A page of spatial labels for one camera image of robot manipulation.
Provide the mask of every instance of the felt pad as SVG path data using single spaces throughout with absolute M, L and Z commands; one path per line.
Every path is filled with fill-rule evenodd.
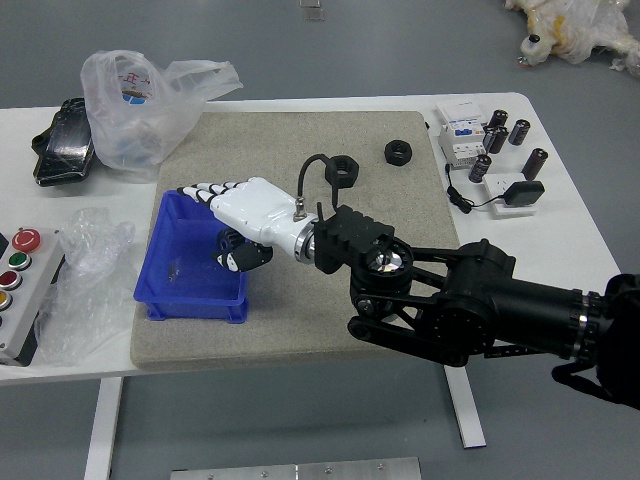
M 410 143 L 411 161 L 385 161 L 391 140 Z M 163 162 L 162 194 L 199 182 L 242 181 L 261 176 L 295 195 L 300 167 L 311 155 L 348 155 L 360 165 L 356 184 L 341 189 L 346 204 L 395 227 L 412 246 L 459 246 L 424 119 L 417 112 L 204 113 L 189 136 Z M 305 176 L 307 208 L 321 201 L 332 215 L 324 164 Z M 442 265 L 422 265 L 444 274 Z M 149 371 L 280 365 L 397 355 L 355 340 L 346 324 L 356 314 L 349 297 L 349 269 L 325 275 L 274 248 L 267 265 L 249 272 L 249 314 L 244 324 L 224 320 L 151 321 L 139 304 L 131 360 Z M 412 293 L 428 294 L 414 286 Z

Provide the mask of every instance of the screw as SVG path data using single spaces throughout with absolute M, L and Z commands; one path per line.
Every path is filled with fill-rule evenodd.
M 362 310 L 367 315 L 373 315 L 376 311 L 371 300 L 360 300 L 358 302 L 358 310 Z

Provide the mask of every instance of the black power adapter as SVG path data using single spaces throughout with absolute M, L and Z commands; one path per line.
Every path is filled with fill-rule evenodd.
M 510 207 L 525 207 L 536 203 L 543 193 L 542 182 L 527 180 L 514 182 L 500 197 Z

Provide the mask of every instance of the hex nut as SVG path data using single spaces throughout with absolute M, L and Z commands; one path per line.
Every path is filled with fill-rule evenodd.
M 331 157 L 331 160 L 336 166 L 336 185 L 338 188 L 351 188 L 356 183 L 358 173 L 360 172 L 360 165 L 353 158 L 347 155 L 337 155 Z M 333 185 L 332 169 L 327 165 L 324 169 L 324 178 Z
M 401 167 L 409 163 L 413 152 L 411 145 L 403 140 L 392 140 L 384 147 L 384 158 L 387 163 Z

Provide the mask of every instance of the electrical capacitor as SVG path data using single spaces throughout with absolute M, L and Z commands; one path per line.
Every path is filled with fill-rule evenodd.
M 500 153 L 502 150 L 502 146 L 504 142 L 507 140 L 507 136 L 509 135 L 509 130 L 506 127 L 498 126 L 496 127 L 496 137 L 493 139 L 491 146 L 489 147 L 488 153 Z
M 534 180 L 538 176 L 538 173 L 547 158 L 549 158 L 549 154 L 547 152 L 541 148 L 534 148 L 531 155 L 529 155 L 527 163 L 525 163 L 522 168 L 524 178 L 529 181 Z
M 488 152 L 493 145 L 493 142 L 498 135 L 498 129 L 496 127 L 484 127 L 484 138 L 482 139 L 482 146 L 485 152 Z
M 495 110 L 487 127 L 504 127 L 505 123 L 507 123 L 507 118 L 509 118 L 507 112 L 504 110 Z
M 511 130 L 511 135 L 509 135 L 509 143 L 511 145 L 522 145 L 524 137 L 526 137 L 529 132 L 529 128 L 531 128 L 531 124 L 528 121 L 523 119 L 517 120 L 513 126 L 513 130 Z
M 491 157 L 489 157 L 489 155 L 478 155 L 476 163 L 474 163 L 473 167 L 471 167 L 471 171 L 469 172 L 469 180 L 473 183 L 480 183 L 482 181 L 482 177 L 487 173 L 490 166 Z

